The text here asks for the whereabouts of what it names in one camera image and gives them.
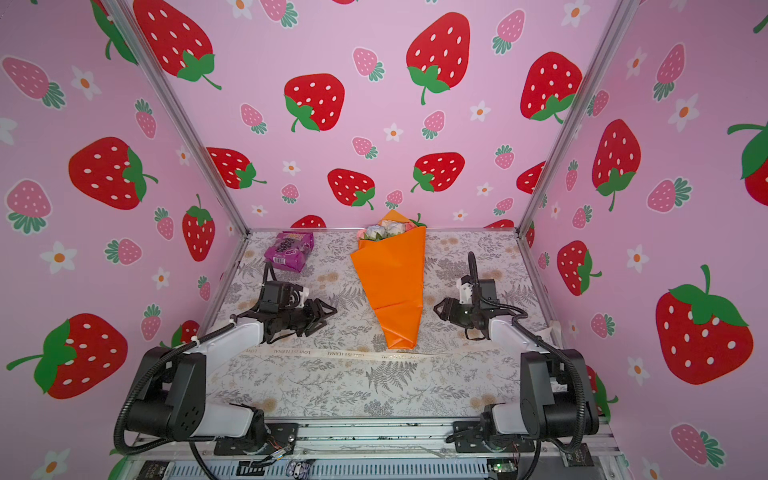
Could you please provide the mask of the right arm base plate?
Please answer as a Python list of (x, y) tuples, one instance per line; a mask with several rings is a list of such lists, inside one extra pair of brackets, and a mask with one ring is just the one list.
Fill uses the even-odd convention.
[(520, 434), (501, 434), (480, 420), (455, 421), (445, 439), (459, 453), (533, 453), (535, 442)]

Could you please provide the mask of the white printed ribbon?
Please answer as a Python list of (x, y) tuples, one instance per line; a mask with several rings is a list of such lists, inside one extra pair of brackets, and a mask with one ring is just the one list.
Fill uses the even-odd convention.
[(526, 338), (518, 329), (503, 319), (493, 319), (489, 333), (491, 334), (490, 340), (477, 341), (474, 339), (471, 343), (467, 343), (458, 349), (443, 353), (424, 354), (393, 350), (363, 352), (358, 350), (300, 349), (267, 346), (266, 344), (249, 347), (245, 350), (245, 353), (260, 356), (294, 356), (361, 361), (427, 361), (494, 351), (503, 352), (505, 355), (513, 355), (518, 359), (523, 353), (547, 353), (546, 349), (536, 345), (533, 340)]

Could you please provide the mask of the orange wrapping paper sheet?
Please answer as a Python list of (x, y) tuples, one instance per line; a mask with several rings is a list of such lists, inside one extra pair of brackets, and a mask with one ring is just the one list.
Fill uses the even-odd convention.
[[(383, 220), (412, 222), (395, 210), (377, 225), (382, 226)], [(350, 254), (390, 349), (413, 349), (418, 343), (424, 307), (425, 246), (426, 228), (416, 225), (409, 232), (380, 241), (358, 239), (358, 249)]]

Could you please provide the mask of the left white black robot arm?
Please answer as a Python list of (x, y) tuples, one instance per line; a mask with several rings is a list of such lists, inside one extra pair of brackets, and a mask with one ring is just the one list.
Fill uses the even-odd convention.
[(262, 285), (253, 307), (231, 315), (223, 327), (174, 348), (150, 349), (119, 411), (115, 449), (138, 455), (172, 442), (222, 439), (244, 452), (259, 452), (270, 436), (263, 411), (209, 402), (208, 376), (250, 347), (308, 337), (337, 312), (297, 284), (272, 280)]

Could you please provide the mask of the white fake rose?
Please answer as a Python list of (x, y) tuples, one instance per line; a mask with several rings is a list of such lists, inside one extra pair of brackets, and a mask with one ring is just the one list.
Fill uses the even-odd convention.
[(371, 225), (358, 232), (359, 240), (380, 241), (386, 239), (388, 236), (389, 232), (381, 225)]

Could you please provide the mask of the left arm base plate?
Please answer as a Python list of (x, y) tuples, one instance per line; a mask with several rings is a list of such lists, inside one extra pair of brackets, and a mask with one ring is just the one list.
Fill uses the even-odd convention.
[(244, 437), (224, 437), (216, 441), (216, 456), (267, 457), (275, 453), (291, 454), (298, 437), (299, 424), (291, 422), (268, 422), (256, 426)]

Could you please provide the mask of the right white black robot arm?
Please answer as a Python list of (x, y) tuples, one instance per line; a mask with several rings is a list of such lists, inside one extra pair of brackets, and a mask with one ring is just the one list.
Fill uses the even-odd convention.
[(457, 281), (458, 298), (446, 298), (433, 308), (437, 316), (464, 331), (477, 330), (519, 357), (519, 399), (498, 403), (481, 415), (476, 434), (491, 449), (516, 440), (550, 442), (563, 453), (577, 452), (586, 436), (599, 430), (583, 356), (560, 349), (522, 325), (528, 313), (503, 304), (493, 280), (469, 275)]

